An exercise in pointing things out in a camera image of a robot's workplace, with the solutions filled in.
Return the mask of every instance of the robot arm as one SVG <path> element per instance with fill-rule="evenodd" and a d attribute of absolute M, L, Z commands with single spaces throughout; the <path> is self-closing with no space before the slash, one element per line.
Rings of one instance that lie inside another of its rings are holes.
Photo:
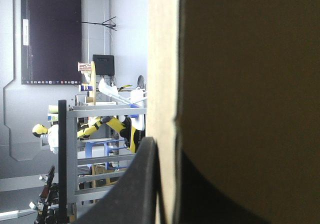
<path fill-rule="evenodd" d="M 107 124 L 109 127 L 120 133 L 126 126 L 114 116 L 96 117 L 92 122 L 82 125 L 77 132 L 78 138 L 88 138 L 96 132 L 102 124 Z"/>

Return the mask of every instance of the small monitor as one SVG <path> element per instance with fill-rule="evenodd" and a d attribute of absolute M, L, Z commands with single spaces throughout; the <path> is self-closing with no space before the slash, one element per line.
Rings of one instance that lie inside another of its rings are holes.
<path fill-rule="evenodd" d="M 95 73 L 98 76 L 115 75 L 115 57 L 113 55 L 93 55 Z"/>

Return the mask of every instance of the wooden panel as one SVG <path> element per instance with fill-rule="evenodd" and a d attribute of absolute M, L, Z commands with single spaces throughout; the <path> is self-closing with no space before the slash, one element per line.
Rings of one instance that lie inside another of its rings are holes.
<path fill-rule="evenodd" d="M 319 9 L 320 0 L 182 2 L 183 149 L 273 224 L 320 220 Z"/>
<path fill-rule="evenodd" d="M 146 135 L 158 144 L 166 218 L 171 223 L 176 195 L 178 0 L 149 0 L 148 21 Z"/>

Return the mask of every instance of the large display screen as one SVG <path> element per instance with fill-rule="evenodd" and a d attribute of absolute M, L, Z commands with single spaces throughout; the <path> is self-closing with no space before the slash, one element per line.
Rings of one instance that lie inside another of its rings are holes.
<path fill-rule="evenodd" d="M 81 0 L 21 0 L 22 84 L 80 84 Z"/>

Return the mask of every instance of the metal stand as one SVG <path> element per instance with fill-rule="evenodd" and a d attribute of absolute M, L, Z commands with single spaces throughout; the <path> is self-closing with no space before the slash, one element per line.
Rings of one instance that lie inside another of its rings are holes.
<path fill-rule="evenodd" d="M 78 159 L 77 118 L 98 116 L 144 115 L 147 108 L 130 108 L 128 105 L 74 106 L 67 110 L 65 100 L 59 100 L 59 216 L 66 220 L 67 204 L 101 199 L 113 188 L 104 186 L 79 190 L 79 182 L 119 177 L 123 171 L 78 177 L 78 166 L 132 160 L 135 154 L 112 155 Z"/>
<path fill-rule="evenodd" d="M 69 223 L 67 214 L 67 101 L 58 101 L 58 123 L 59 123 L 59 212 L 58 224 Z"/>

